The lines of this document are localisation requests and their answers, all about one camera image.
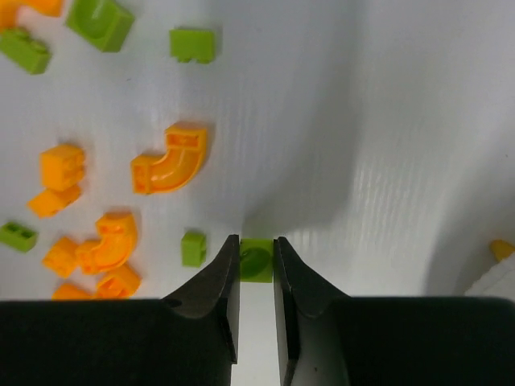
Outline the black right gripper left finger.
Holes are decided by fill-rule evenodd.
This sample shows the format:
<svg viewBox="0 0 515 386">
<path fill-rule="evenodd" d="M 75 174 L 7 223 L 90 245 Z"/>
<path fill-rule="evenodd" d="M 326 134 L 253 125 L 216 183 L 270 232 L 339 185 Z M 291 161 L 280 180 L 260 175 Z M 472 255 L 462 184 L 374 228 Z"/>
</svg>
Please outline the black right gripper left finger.
<svg viewBox="0 0 515 386">
<path fill-rule="evenodd" d="M 4 385 L 228 385 L 237 362 L 239 238 L 164 298 L 6 301 Z"/>
</svg>

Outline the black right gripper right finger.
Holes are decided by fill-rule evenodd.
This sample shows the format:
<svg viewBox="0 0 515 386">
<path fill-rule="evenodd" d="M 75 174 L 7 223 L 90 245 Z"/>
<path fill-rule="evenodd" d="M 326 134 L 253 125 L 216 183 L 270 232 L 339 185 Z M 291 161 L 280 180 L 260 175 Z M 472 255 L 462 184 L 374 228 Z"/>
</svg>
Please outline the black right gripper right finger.
<svg viewBox="0 0 515 386">
<path fill-rule="evenodd" d="M 352 297 L 274 241 L 283 385 L 511 385 L 514 304 L 502 298 Z"/>
</svg>

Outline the light green lego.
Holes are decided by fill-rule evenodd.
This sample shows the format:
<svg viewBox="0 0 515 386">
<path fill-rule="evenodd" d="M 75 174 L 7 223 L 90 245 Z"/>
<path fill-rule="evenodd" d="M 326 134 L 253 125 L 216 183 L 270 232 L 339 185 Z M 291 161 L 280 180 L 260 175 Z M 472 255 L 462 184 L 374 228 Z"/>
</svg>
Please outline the light green lego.
<svg viewBox="0 0 515 386">
<path fill-rule="evenodd" d="M 274 242 L 269 239 L 242 239 L 240 243 L 240 279 L 243 282 L 273 281 Z"/>
</svg>

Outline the yellow curved elbow lego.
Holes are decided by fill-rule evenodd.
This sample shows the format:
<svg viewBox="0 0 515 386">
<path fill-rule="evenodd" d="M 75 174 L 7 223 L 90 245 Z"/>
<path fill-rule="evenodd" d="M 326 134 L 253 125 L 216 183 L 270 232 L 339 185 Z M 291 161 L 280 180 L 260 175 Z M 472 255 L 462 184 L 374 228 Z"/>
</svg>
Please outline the yellow curved elbow lego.
<svg viewBox="0 0 515 386">
<path fill-rule="evenodd" d="M 208 127 L 177 121 L 164 131 L 164 154 L 140 154 L 130 163 L 133 192 L 151 195 L 177 191 L 200 171 L 208 152 Z"/>
</svg>

